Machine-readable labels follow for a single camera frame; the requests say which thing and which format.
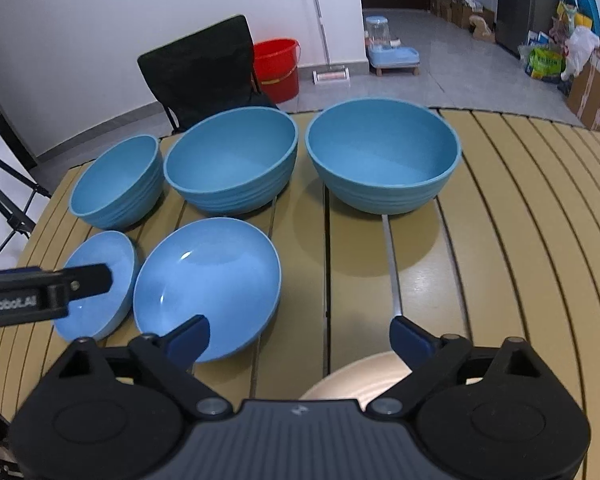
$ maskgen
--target black chair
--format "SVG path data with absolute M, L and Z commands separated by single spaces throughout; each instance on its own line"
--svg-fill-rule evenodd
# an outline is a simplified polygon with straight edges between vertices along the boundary
M 174 133 L 224 110 L 276 107 L 256 79 L 253 40 L 242 15 L 142 54 L 138 66 Z

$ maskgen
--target mop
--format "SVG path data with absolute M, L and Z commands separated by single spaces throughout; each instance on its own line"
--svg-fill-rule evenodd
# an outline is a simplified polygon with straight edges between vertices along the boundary
M 331 57 L 329 56 L 329 47 L 327 45 L 327 36 L 324 33 L 324 23 L 322 22 L 322 11 L 320 10 L 320 0 L 314 0 L 315 13 L 318 17 L 318 26 L 322 37 L 322 47 L 324 49 L 324 57 L 327 60 L 327 68 L 314 70 L 314 84 L 323 84 L 328 82 L 345 81 L 350 82 L 349 69 L 344 65 L 332 66 Z

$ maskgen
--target red object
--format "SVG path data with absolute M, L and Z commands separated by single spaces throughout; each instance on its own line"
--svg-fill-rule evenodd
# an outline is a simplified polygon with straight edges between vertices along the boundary
M 253 67 L 262 90 L 275 103 L 298 95 L 300 44 L 291 38 L 277 38 L 253 45 Z

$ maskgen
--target tripod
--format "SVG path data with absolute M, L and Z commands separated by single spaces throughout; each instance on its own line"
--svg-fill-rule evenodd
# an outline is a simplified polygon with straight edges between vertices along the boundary
M 27 238 L 29 238 L 29 236 L 33 232 L 33 229 L 36 227 L 35 222 L 27 216 L 27 211 L 28 211 L 29 206 L 31 205 L 31 202 L 33 201 L 33 198 L 35 197 L 36 193 L 40 194 L 42 196 L 46 196 L 47 198 L 51 198 L 51 195 L 44 187 L 40 186 L 40 184 L 37 184 L 37 183 L 33 182 L 32 180 L 29 180 L 27 177 L 23 176 L 22 174 L 20 174 L 16 170 L 14 170 L 11 166 L 9 166 L 3 160 L 0 160 L 0 169 L 3 170 L 4 172 L 10 174 L 13 178 L 20 181 L 21 183 L 23 183 L 25 186 L 31 188 L 31 190 L 32 190 L 31 195 L 29 196 L 29 199 L 27 200 L 27 203 L 24 206 L 24 209 L 21 210 L 0 189 L 0 214 L 7 221 L 7 224 L 9 225 L 9 227 L 11 227 L 11 233 L 9 233 L 9 235 L 5 238 L 5 240 L 0 245 L 0 253 L 1 253 L 2 250 L 6 247 L 6 245 L 9 243 L 9 241 L 14 237 L 14 235 L 16 233 L 23 234 Z

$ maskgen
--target baseboard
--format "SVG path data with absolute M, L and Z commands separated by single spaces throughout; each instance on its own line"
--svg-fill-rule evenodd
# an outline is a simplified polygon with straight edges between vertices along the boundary
M 369 73 L 368 61 L 354 61 L 350 63 L 334 63 L 332 66 L 345 66 L 349 69 L 349 75 L 366 75 Z M 302 80 L 312 80 L 314 78 L 314 70 L 320 72 L 326 70 L 329 65 L 308 65 L 298 67 L 298 76 Z
M 88 140 L 95 139 L 97 136 L 110 132 L 111 130 L 115 130 L 120 126 L 126 126 L 127 124 L 131 124 L 135 121 L 139 121 L 159 113 L 164 113 L 164 108 L 162 108 L 162 105 L 156 101 L 139 108 L 135 108 L 134 110 L 130 110 L 122 115 L 114 117 L 113 119 L 104 121 L 103 123 L 96 124 L 92 128 L 84 130 L 82 133 L 71 137 L 71 139 L 61 142 L 57 146 L 47 150 L 45 153 L 42 153 L 42 155 L 39 155 L 37 157 L 38 163 L 42 164 L 43 162 L 51 160 L 58 155 L 62 155 L 71 148 L 74 148 L 75 146 L 79 146 L 84 142 L 88 142 Z

